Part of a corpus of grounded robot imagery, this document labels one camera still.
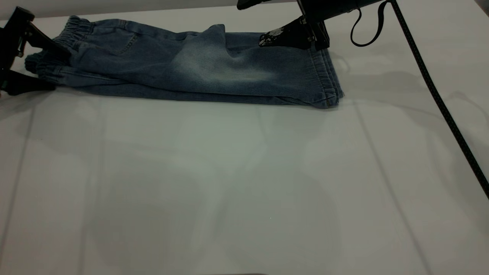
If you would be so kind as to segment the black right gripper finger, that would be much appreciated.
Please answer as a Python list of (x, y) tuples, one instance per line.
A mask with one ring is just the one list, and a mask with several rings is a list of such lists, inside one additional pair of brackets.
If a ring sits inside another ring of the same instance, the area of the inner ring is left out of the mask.
[(245, 10), (255, 5), (259, 5), (263, 2), (269, 2), (270, 0), (238, 0), (237, 9)]
[(330, 37), (323, 21), (310, 21), (305, 17), (280, 28), (264, 33), (259, 38), (259, 47), (293, 47), (297, 49), (328, 49)]

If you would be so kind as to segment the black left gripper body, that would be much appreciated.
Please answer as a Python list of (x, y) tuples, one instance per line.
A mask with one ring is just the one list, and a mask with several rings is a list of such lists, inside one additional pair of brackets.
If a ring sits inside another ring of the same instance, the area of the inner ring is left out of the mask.
[(10, 19), (4, 28), (1, 28), (0, 37), (0, 76), (5, 77), (17, 55), (20, 44), (19, 23)]

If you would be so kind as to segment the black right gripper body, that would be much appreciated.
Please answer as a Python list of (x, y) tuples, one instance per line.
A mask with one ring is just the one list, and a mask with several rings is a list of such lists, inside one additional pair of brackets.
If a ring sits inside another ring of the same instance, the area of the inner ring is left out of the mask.
[(309, 21), (325, 21), (372, 5), (378, 0), (298, 0), (303, 16)]

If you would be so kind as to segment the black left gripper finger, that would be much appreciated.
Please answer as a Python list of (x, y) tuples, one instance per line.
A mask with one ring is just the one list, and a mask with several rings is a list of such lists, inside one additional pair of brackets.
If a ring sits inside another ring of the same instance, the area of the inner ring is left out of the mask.
[(35, 15), (22, 7), (16, 7), (11, 16), (11, 40), (15, 57), (23, 57), (26, 44), (52, 52), (61, 57), (70, 57), (70, 52), (42, 33), (34, 24)]
[(17, 96), (28, 92), (53, 91), (56, 89), (54, 84), (12, 70), (1, 72), (0, 83), (1, 90), (10, 96)]

